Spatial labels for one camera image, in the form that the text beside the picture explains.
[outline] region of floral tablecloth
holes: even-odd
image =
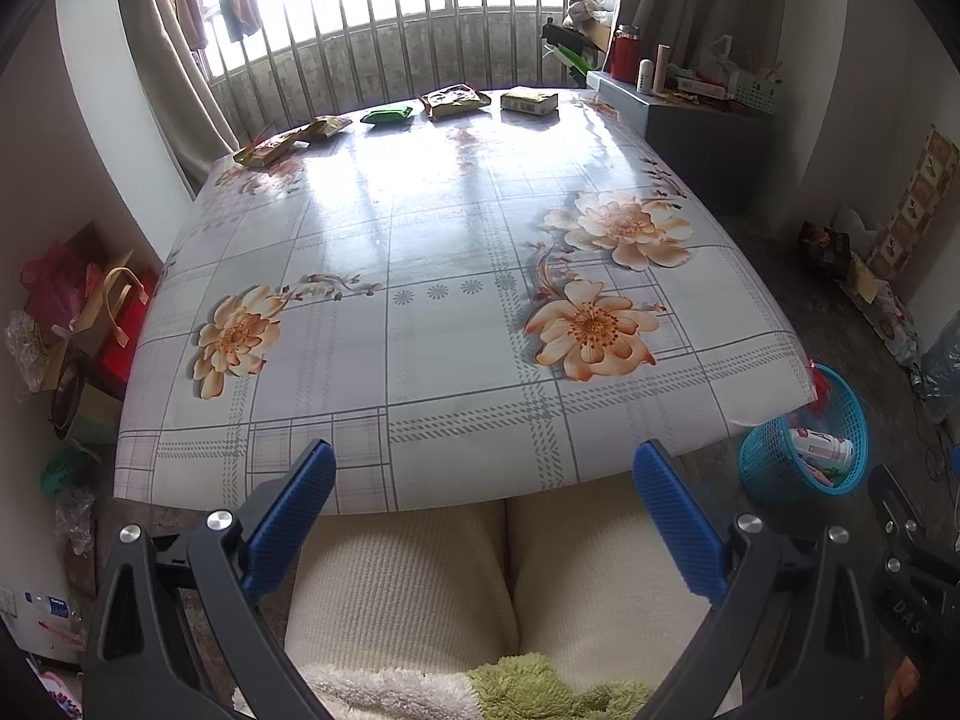
[[[114,491],[236,507],[322,437],[325,512],[503,498],[683,453],[812,399],[733,241],[593,93],[229,158],[181,231]]]

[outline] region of bag handle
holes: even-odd
[[[109,301],[109,294],[113,287],[113,282],[120,277],[120,274],[126,275],[128,279],[133,281],[133,285],[137,288],[137,298],[141,303],[147,305],[150,295],[147,295],[147,290],[145,290],[143,284],[140,283],[140,279],[138,279],[133,271],[131,271],[129,268],[114,268],[112,271],[109,271],[106,276],[104,276],[104,305],[107,306],[107,316],[109,317],[110,324],[113,326],[113,337],[116,338],[116,341],[120,344],[121,348],[126,348],[127,344],[130,343],[130,336],[128,336],[127,333],[124,332],[123,328],[117,324],[114,313],[119,310],[120,306],[123,305],[123,301],[127,298],[127,294],[130,291],[131,285],[124,285],[119,298],[117,298],[113,304],[110,304]]]

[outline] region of wall outlet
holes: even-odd
[[[0,611],[16,617],[16,595],[6,587],[0,587]]]

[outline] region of pink plastic bag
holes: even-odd
[[[24,311],[40,329],[47,346],[68,338],[86,303],[86,264],[65,245],[55,242],[40,258],[20,269],[20,283],[30,293]]]

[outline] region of ribbed pants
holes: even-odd
[[[583,689],[656,685],[707,602],[614,476],[506,501],[321,517],[286,634],[297,665],[464,671],[540,652]]]

